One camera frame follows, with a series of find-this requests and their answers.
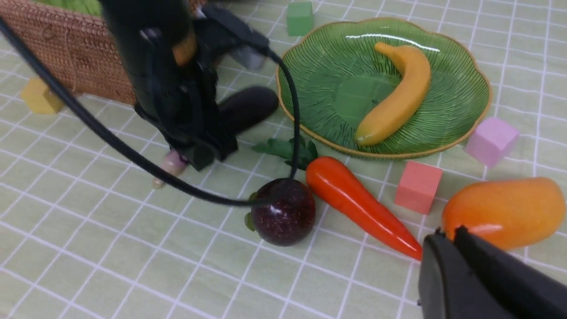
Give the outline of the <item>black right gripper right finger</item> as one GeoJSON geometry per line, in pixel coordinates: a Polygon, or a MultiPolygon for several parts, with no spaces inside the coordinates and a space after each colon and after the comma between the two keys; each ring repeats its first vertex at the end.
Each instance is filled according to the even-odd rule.
{"type": "Polygon", "coordinates": [[[564,319],[566,286],[488,241],[455,230],[454,244],[485,289],[517,319],[564,319]]]}

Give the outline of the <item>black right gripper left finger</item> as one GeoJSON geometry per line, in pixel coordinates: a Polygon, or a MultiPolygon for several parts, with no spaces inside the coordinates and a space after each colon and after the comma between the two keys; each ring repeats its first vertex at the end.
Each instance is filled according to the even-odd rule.
{"type": "Polygon", "coordinates": [[[425,319],[513,319],[488,293],[452,241],[443,234],[425,237],[418,281],[425,319]]]}

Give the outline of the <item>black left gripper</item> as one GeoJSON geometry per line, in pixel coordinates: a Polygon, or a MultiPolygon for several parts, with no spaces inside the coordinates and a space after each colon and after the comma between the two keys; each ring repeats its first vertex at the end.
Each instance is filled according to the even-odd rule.
{"type": "Polygon", "coordinates": [[[168,144],[182,151],[182,161],[196,171],[224,162],[238,151],[216,101],[215,64],[233,49],[249,46],[267,53],[269,40],[229,10],[207,4],[190,19],[184,36],[169,43],[160,27],[139,30],[148,44],[146,79],[149,105],[134,109],[154,125],[168,144]]]}

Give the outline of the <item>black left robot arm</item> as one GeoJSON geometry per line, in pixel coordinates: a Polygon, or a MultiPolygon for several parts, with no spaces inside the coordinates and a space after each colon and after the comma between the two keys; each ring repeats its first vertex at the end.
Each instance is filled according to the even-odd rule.
{"type": "Polygon", "coordinates": [[[103,0],[102,16],[133,86],[134,110],[162,133],[170,152],[161,168],[200,171],[237,151],[237,135],[268,118],[277,94],[247,87],[216,101],[216,64],[233,55],[258,69],[269,40],[212,4],[195,18],[184,0],[103,0]]]}

